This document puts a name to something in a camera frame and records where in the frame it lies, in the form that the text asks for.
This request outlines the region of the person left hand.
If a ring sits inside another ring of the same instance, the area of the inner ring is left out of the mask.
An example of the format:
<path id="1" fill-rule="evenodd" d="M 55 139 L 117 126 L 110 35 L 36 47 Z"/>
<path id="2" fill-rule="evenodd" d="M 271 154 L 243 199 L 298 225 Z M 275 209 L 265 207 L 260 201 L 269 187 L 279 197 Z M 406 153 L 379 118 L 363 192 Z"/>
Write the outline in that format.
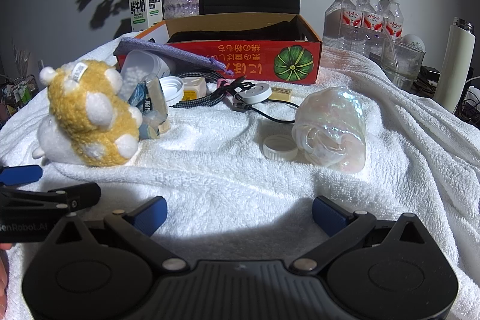
<path id="1" fill-rule="evenodd" d="M 0 260 L 0 314 L 1 319 L 4 318 L 7 310 L 7 255 L 6 251 L 12 248 L 12 244 L 1 244 L 1 260 Z"/>

